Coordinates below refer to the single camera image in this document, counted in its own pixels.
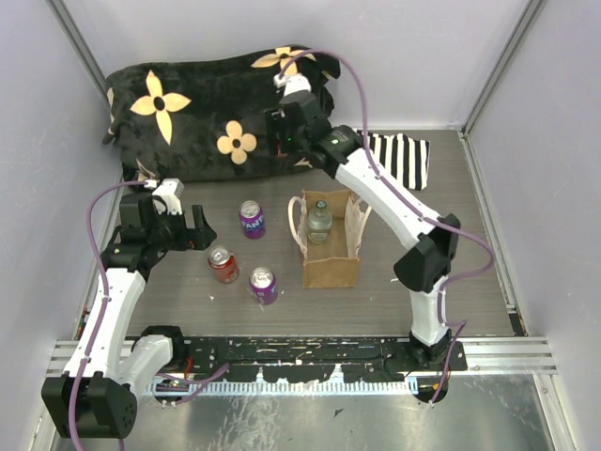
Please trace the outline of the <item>clear glass bottle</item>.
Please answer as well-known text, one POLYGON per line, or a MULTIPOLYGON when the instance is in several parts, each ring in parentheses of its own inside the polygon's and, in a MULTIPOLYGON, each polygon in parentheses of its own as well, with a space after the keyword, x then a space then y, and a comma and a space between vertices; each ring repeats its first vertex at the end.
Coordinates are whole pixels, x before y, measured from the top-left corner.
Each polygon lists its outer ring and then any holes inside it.
POLYGON ((325 200, 317 200, 314 207, 308 213, 307 223, 307 237, 310 242, 321 244, 328 239, 331 233, 333 218, 325 200))

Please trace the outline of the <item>brown canvas tote bag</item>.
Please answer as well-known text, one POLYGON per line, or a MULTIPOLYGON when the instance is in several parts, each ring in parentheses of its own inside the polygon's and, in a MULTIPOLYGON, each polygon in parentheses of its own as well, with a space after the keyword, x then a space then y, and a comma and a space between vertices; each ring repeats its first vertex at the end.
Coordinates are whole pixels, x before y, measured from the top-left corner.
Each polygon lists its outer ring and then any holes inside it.
POLYGON ((305 288, 350 288, 357 284, 362 235, 371 212, 372 208, 348 189, 304 190, 290 198, 288 224, 302 254, 305 288), (308 238, 309 212, 319 200, 326 202, 332 226, 324 242, 314 243, 308 238))

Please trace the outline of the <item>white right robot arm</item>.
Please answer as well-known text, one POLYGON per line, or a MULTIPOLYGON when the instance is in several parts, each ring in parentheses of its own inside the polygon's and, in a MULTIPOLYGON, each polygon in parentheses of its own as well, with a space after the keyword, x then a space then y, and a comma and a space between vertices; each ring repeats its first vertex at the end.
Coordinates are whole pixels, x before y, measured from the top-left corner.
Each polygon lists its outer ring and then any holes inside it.
POLYGON ((315 168, 358 194, 393 231, 406 253, 394 264, 408 289, 412 324, 409 348, 416 366, 431 370, 450 348, 451 332, 443 319, 443 285, 455 257, 459 220, 441 217, 419 202, 374 158, 348 126, 334 127, 306 90, 284 96, 264 113, 268 149, 305 157, 315 168))

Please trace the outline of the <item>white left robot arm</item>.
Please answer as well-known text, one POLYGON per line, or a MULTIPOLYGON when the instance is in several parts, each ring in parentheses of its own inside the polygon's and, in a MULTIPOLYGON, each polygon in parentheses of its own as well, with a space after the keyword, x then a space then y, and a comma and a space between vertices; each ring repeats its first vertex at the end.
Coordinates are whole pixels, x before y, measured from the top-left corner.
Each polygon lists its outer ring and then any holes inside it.
POLYGON ((119 216, 120 225, 100 253, 98 293, 79 344, 61 375, 47 378, 41 388, 57 432, 76 446, 84 438, 128 437, 138 398, 154 377, 187 364, 189 349, 179 327, 146 327, 123 357, 126 332, 151 270, 166 254, 204 251, 217 238, 201 206, 192 207, 188 226, 171 194, 126 194, 119 216))

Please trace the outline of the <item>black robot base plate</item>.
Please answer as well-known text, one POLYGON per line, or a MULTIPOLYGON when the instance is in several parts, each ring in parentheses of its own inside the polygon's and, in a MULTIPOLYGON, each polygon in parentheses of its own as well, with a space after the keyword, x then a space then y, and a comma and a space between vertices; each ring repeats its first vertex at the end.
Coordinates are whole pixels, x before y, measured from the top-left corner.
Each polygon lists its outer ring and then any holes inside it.
POLYGON ((468 369, 461 343, 450 357, 447 349, 430 360, 405 337, 252 337, 186 336, 183 350, 176 353, 162 373, 187 373, 201 380, 227 365, 223 378, 232 382, 263 379, 269 383, 324 382, 336 370, 343 382, 401 381, 405 374, 439 373, 468 369))

